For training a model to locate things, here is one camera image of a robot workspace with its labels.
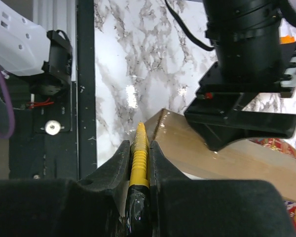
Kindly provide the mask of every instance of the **cardboard box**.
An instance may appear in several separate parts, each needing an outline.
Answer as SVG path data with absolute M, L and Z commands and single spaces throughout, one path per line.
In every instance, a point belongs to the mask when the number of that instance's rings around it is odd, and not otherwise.
M 260 179 L 272 183 L 284 199 L 296 201 L 296 159 L 243 140 L 218 153 L 190 128 L 184 116 L 166 109 L 146 123 L 167 159 L 182 172 L 204 179 Z

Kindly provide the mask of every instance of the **white robotic arm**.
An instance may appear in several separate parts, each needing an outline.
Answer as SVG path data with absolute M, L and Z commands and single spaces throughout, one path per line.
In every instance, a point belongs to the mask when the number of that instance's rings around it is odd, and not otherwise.
M 42 74 L 50 46 L 42 26 L 0 1 L 0 65 L 17 76 Z

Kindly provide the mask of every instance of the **white marble tabletop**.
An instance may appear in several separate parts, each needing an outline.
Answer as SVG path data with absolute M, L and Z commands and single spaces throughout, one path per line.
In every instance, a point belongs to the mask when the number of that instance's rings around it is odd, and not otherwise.
M 203 4 L 169 2 L 190 31 L 209 44 Z M 281 35 L 296 38 L 296 29 L 284 22 Z M 132 140 L 138 122 L 162 108 L 182 114 L 216 60 L 215 52 L 185 37 L 163 0 L 96 0 L 95 57 L 98 166 L 122 140 Z M 296 92 L 292 99 L 261 94 L 246 109 L 296 113 Z M 296 134 L 288 142 L 296 148 Z

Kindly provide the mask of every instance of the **yellow object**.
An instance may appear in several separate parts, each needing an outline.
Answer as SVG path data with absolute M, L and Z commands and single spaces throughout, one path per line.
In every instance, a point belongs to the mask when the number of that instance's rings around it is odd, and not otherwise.
M 146 128 L 142 122 L 138 124 L 131 151 L 133 154 L 133 165 L 129 186 L 143 185 L 149 188 L 149 145 Z
M 291 36 L 281 37 L 281 44 L 294 43 L 294 42 L 295 42 L 295 38 L 294 37 L 291 37 Z

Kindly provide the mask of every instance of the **gray floor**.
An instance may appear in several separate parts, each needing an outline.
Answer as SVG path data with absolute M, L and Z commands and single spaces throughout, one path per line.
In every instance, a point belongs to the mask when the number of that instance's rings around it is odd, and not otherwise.
M 32 0 L 2 0 L 15 11 L 28 18 L 33 19 Z M 0 139 L 0 179 L 8 179 L 9 176 L 9 141 Z

